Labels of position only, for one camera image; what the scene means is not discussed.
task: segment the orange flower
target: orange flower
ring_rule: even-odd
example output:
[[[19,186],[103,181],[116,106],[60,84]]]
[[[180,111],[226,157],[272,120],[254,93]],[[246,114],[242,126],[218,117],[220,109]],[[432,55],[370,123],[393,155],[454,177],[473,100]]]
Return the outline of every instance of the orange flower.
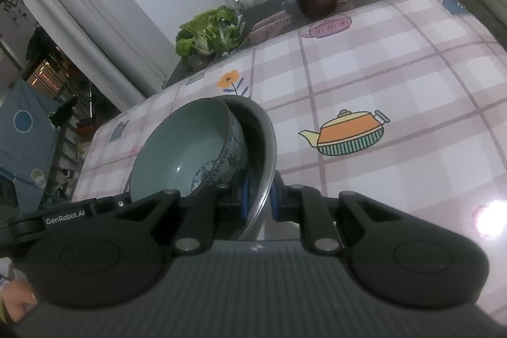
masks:
[[[234,69],[233,71],[227,72],[220,78],[220,81],[216,84],[219,88],[225,89],[231,87],[231,84],[239,79],[239,72]]]

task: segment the silver screw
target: silver screw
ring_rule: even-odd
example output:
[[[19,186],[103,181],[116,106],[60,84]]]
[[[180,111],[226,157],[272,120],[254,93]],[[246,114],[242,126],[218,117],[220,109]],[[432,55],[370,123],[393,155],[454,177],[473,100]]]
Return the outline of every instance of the silver screw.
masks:
[[[315,241],[315,248],[323,252],[335,251],[340,247],[340,243],[336,239],[320,238]]]
[[[175,243],[180,251],[190,252],[194,251],[201,246],[201,243],[195,238],[180,238]]]

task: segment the plaid tablecloth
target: plaid tablecloth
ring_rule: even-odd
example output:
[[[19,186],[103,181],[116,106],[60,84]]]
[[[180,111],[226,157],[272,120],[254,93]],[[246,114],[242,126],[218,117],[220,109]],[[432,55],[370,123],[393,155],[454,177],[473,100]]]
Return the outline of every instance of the plaid tablecloth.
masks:
[[[347,29],[343,17],[280,36],[102,126],[74,201],[123,192],[139,149],[177,108],[244,93],[273,122],[286,184],[355,190],[465,234],[490,259],[479,303],[507,321],[507,53],[456,0],[388,0],[347,16]],[[298,134],[342,109],[380,110],[390,123],[347,156],[324,156]]]

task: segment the teapot illustration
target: teapot illustration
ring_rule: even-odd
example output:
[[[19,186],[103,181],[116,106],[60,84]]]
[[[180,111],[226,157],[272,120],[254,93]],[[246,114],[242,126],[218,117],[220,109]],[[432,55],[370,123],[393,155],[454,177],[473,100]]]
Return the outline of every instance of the teapot illustration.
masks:
[[[379,110],[373,115],[342,109],[336,118],[320,127],[319,133],[303,130],[299,135],[324,155],[348,155],[376,144],[384,135],[384,124],[389,122]]]

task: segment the person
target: person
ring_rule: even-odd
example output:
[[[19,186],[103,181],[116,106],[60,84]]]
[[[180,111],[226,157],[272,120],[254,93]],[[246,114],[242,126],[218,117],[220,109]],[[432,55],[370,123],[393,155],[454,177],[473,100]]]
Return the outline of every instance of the person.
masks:
[[[0,319],[6,324],[21,321],[37,305],[34,290],[24,279],[0,280]]]

